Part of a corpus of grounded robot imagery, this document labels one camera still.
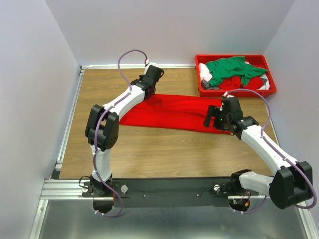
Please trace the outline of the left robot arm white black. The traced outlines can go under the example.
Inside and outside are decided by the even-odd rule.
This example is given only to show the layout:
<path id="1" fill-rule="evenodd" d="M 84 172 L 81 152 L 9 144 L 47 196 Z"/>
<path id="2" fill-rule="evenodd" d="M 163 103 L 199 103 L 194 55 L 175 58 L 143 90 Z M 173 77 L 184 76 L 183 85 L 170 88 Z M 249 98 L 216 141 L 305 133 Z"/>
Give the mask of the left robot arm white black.
<path id="1" fill-rule="evenodd" d="M 139 78 L 129 82 L 127 89 L 111 102 L 94 105 L 91 108 L 85 136 L 93 154 L 93 171 L 90 184 L 98 196 L 111 193 L 111 148 L 119 136 L 119 121 L 134 106 L 155 94 L 156 84 L 164 70 L 155 63 L 149 63 Z"/>

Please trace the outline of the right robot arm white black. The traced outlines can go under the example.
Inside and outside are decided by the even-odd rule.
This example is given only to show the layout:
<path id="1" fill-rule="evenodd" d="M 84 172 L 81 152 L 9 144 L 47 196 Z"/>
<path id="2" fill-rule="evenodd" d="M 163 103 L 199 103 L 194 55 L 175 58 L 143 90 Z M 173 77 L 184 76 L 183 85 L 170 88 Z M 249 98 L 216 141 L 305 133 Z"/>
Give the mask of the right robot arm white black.
<path id="1" fill-rule="evenodd" d="M 311 165 L 290 156 L 268 137 L 253 117 L 244 116 L 236 97 L 223 98 L 219 107 L 210 105 L 203 125 L 229 131 L 250 146 L 272 173 L 265 176 L 249 169 L 241 170 L 233 173 L 230 182 L 220 190 L 235 195 L 255 191 L 269 197 L 279 209 L 302 208 L 300 203 L 310 199 L 313 200 L 310 208 L 317 204 Z"/>

